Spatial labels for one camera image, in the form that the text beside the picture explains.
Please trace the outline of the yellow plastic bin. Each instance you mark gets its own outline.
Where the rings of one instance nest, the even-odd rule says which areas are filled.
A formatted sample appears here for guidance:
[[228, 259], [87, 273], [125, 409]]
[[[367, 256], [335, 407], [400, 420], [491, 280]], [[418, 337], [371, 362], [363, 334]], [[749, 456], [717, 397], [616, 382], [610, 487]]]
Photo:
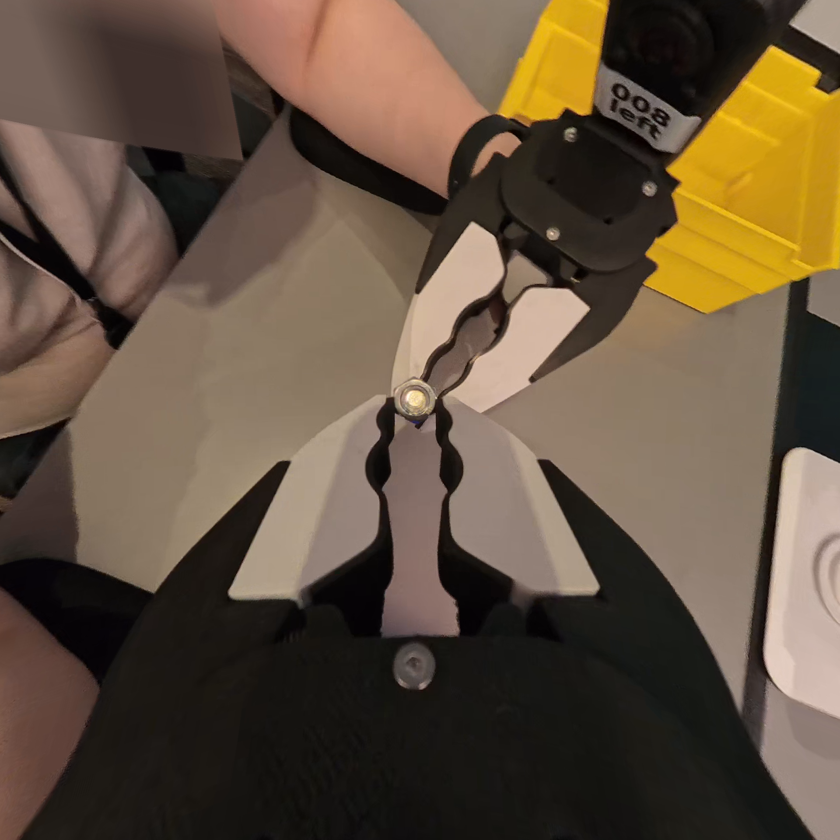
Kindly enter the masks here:
[[712, 313], [838, 267], [838, 52], [788, 27], [669, 171], [646, 287]]

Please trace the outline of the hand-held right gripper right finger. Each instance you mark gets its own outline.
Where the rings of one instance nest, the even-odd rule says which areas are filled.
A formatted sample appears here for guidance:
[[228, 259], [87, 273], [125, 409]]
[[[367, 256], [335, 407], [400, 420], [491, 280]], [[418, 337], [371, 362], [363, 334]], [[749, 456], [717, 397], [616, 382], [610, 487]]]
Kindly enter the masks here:
[[601, 586], [537, 456], [455, 398], [437, 404], [439, 478], [445, 488], [437, 572], [472, 636], [498, 605], [528, 613], [538, 600], [593, 596]]

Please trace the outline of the white stand base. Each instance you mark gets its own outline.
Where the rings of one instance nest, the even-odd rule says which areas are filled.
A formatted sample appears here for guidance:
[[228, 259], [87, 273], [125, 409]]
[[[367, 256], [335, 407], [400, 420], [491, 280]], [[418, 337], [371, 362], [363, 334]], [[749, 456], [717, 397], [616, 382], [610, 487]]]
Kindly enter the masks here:
[[763, 661], [787, 697], [839, 718], [839, 464], [783, 459]]

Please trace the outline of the person's left hand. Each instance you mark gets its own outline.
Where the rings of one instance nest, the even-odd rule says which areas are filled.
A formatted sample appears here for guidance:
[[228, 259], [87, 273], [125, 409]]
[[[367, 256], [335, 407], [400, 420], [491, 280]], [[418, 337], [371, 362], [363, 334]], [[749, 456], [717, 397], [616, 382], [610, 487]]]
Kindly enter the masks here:
[[510, 156], [520, 143], [520, 139], [510, 132], [493, 137], [478, 153], [470, 176], [475, 176], [486, 168], [494, 155]]

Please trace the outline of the silver hex nut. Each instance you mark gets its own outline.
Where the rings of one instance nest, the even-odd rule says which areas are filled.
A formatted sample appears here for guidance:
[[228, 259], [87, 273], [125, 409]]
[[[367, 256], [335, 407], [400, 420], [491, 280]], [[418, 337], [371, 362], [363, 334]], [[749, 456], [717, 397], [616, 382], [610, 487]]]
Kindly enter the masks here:
[[[427, 411], [425, 413], [411, 413], [411, 412], [407, 411], [405, 409], [404, 405], [403, 405], [403, 394], [404, 394], [404, 392], [406, 390], [412, 389], [414, 387], [419, 388], [419, 389], [423, 389], [426, 392], [426, 394], [428, 395], [428, 406], [427, 406]], [[394, 400], [395, 410], [397, 411], [397, 413], [399, 413], [403, 418], [405, 418], [405, 420], [407, 420], [409, 422], [412, 422], [412, 423], [415, 423], [415, 424], [420, 424], [425, 419], [427, 419], [428, 417], [430, 417], [434, 414], [436, 404], [437, 404], [437, 395], [436, 395], [436, 392], [435, 392], [434, 388], [430, 384], [428, 384], [427, 382], [425, 382], [422, 379], [418, 379], [416, 377], [413, 377], [413, 378], [410, 378], [410, 379], [404, 381], [403, 383], [399, 384], [395, 388], [394, 393], [393, 393], [393, 400]]]

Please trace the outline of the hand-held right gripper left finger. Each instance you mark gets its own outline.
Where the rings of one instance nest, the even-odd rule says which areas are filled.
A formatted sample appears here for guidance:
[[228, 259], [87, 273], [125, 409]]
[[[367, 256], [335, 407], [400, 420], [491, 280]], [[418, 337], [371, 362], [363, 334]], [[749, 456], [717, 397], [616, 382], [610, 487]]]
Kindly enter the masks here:
[[288, 463], [229, 597], [335, 606], [354, 635], [382, 632], [393, 541], [384, 485], [396, 412], [376, 395], [325, 427]]

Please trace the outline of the person's right forearm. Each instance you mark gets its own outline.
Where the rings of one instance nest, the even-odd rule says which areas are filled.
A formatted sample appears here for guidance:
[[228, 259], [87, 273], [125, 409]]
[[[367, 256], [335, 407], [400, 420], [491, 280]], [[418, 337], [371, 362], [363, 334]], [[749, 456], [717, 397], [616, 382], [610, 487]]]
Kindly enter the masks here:
[[1, 594], [1, 838], [20, 838], [74, 753], [98, 684], [15, 599]]

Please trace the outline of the person's left forearm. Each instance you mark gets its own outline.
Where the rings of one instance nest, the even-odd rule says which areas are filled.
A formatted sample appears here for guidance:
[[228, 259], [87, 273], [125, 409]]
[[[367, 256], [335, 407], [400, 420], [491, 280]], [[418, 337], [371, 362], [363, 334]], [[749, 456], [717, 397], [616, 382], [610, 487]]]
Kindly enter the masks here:
[[444, 196], [487, 116], [397, 2], [213, 1], [220, 35], [289, 104], [353, 150]]

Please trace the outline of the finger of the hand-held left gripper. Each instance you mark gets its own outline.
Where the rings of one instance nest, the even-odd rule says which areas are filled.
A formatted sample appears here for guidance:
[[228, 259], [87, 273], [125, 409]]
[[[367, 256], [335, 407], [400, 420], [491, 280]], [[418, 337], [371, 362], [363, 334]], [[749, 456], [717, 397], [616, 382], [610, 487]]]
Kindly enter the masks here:
[[396, 385], [429, 379], [460, 328], [501, 288], [506, 273], [497, 237], [469, 223], [413, 295], [396, 350]]
[[471, 361], [465, 379], [446, 392], [484, 413], [528, 388], [538, 368], [588, 314], [571, 289], [524, 290], [509, 308], [497, 340]]

